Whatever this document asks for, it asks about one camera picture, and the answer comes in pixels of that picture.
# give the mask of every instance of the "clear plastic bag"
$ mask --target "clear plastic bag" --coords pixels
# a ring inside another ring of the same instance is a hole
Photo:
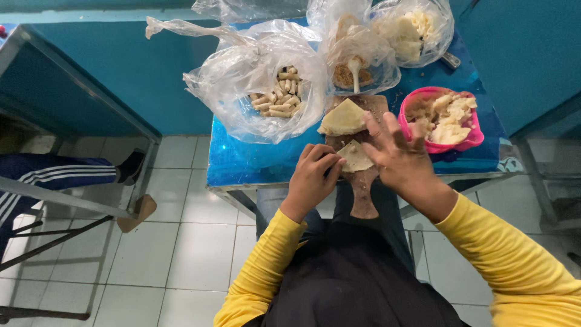
[[[359,94],[377,94],[397,85],[401,73],[395,51],[370,29],[371,0],[310,0],[309,26],[323,35],[318,53],[325,59],[336,95],[354,94],[349,60],[358,57]],[[344,82],[351,80],[350,85]]]
[[[397,64],[424,67],[440,59],[454,36],[448,0],[384,0],[371,9],[373,31],[389,41]]]
[[[276,144],[301,135],[323,116],[330,86],[323,60],[309,45],[320,41],[320,36],[308,27],[278,19],[242,31],[231,26],[210,29],[176,19],[161,22],[147,17],[147,23],[147,38],[162,29],[220,38],[218,50],[201,67],[184,73],[184,81],[187,90],[238,140]],[[301,109],[292,118],[260,116],[248,95],[272,92],[278,69],[291,65],[303,79]]]
[[[224,23],[303,17],[307,0],[196,0],[192,10]]]

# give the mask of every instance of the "yellow sleeve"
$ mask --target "yellow sleeve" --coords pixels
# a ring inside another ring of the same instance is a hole
[[[436,227],[494,294],[494,326],[581,326],[581,280],[527,235],[463,195]]]
[[[214,326],[239,327],[266,312],[306,228],[277,211],[228,289]]]

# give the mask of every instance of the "person's left hand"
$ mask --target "person's left hand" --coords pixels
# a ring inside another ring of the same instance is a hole
[[[282,213],[301,223],[309,210],[333,192],[346,161],[328,145],[307,144],[290,179],[289,194],[280,207]]]

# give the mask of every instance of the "striped pants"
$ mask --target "striped pants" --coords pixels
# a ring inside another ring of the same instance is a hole
[[[116,169],[100,158],[69,158],[48,154],[0,155],[0,176],[49,190],[113,183]],[[0,255],[3,254],[14,218],[39,200],[0,191]]]

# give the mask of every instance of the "pink bowl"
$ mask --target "pink bowl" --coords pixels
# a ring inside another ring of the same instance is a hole
[[[437,94],[443,93],[455,93],[460,94],[466,98],[474,98],[474,95],[470,92],[463,91],[458,93],[452,91],[449,88],[437,86],[422,87],[413,91],[412,93],[409,93],[401,103],[400,113],[399,116],[397,117],[397,121],[401,126],[401,131],[406,137],[406,140],[411,141],[411,130],[408,127],[406,120],[406,107],[410,104],[412,99],[416,99],[416,97],[431,98],[436,96]],[[476,109],[472,109],[471,113],[472,117],[470,120],[472,121],[472,125],[476,126],[476,128],[472,129],[470,133],[468,133],[468,136],[464,141],[458,144],[436,144],[430,141],[425,141],[424,144],[426,145],[426,150],[428,150],[428,153],[442,153],[450,151],[452,149],[458,151],[465,151],[469,148],[481,145],[482,141],[484,141],[484,134],[482,134],[482,131],[480,130],[480,124],[478,123],[478,115],[476,114]],[[469,127],[468,123],[464,123],[462,127]]]

